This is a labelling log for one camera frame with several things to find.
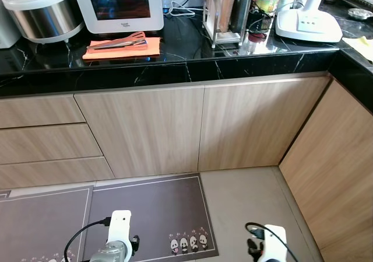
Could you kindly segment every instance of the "white appliance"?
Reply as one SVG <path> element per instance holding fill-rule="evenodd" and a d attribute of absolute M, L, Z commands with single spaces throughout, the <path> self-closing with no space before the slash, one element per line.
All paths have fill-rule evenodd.
<path fill-rule="evenodd" d="M 84 26 L 76 0 L 2 0 L 23 37 L 35 43 L 68 41 Z"/>
<path fill-rule="evenodd" d="M 339 42 L 342 38 L 339 24 L 332 15 L 318 10 L 320 2 L 307 0 L 303 8 L 279 12 L 276 33 L 290 39 Z"/>
<path fill-rule="evenodd" d="M 122 33 L 163 28 L 162 0 L 78 0 L 92 33 Z"/>
<path fill-rule="evenodd" d="M 21 37 L 8 11 L 0 1 L 0 49 L 9 48 Z"/>

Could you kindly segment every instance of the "panda print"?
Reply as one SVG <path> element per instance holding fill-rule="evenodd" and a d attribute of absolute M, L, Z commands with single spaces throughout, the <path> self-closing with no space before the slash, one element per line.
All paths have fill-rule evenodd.
<path fill-rule="evenodd" d="M 189 243 L 191 244 L 192 252 L 198 252 L 197 238 L 195 236 L 191 236 L 191 238 L 189 239 Z"/>
<path fill-rule="evenodd" d="M 176 256 L 178 252 L 179 252 L 179 244 L 177 240 L 173 239 L 171 241 L 171 253 Z"/>
<path fill-rule="evenodd" d="M 186 238 L 182 237 L 180 240 L 180 246 L 181 246 L 181 253 L 187 254 L 188 253 L 188 241 Z"/>
<path fill-rule="evenodd" d="M 205 235 L 199 236 L 199 243 L 202 246 L 203 250 L 206 250 L 207 248 L 209 248 L 209 246 L 207 245 L 207 238 Z"/>

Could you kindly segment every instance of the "cutting board rack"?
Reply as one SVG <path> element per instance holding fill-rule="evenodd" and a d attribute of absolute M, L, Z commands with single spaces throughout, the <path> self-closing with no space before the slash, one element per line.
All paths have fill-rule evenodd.
<path fill-rule="evenodd" d="M 222 3 L 223 0 L 204 0 L 203 3 L 202 23 L 212 41 L 212 49 L 214 49 L 216 45 L 224 43 L 238 43 L 238 45 L 241 46 L 245 36 L 245 26 L 242 26 L 240 34 L 233 33 L 230 30 L 224 33 L 221 32 L 219 23 Z M 250 0 L 247 0 L 243 24 L 247 22 L 249 6 Z"/>

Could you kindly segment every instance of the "drawer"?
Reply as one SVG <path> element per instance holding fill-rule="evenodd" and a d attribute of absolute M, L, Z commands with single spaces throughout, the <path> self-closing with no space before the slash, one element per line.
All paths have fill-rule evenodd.
<path fill-rule="evenodd" d="M 0 100 L 0 128 L 85 122 L 73 95 Z"/>
<path fill-rule="evenodd" d="M 0 188 L 113 179 L 105 157 L 0 165 Z"/>
<path fill-rule="evenodd" d="M 0 130 L 0 164 L 101 155 L 87 124 Z"/>

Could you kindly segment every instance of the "cabinet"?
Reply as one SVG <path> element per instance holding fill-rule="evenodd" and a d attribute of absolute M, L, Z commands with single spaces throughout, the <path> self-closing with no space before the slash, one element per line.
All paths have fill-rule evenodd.
<path fill-rule="evenodd" d="M 112 178 L 104 157 L 0 165 L 0 189 Z"/>
<path fill-rule="evenodd" d="M 0 100 L 0 128 L 85 122 L 73 95 Z"/>
<path fill-rule="evenodd" d="M 86 124 L 0 130 L 0 164 L 101 155 Z"/>
<path fill-rule="evenodd" d="M 328 82 L 268 76 L 206 85 L 199 170 L 278 165 Z"/>
<path fill-rule="evenodd" d="M 75 95 L 114 176 L 195 172 L 203 86 Z"/>
<path fill-rule="evenodd" d="M 337 82 L 280 170 L 326 262 L 373 260 L 373 116 Z"/>

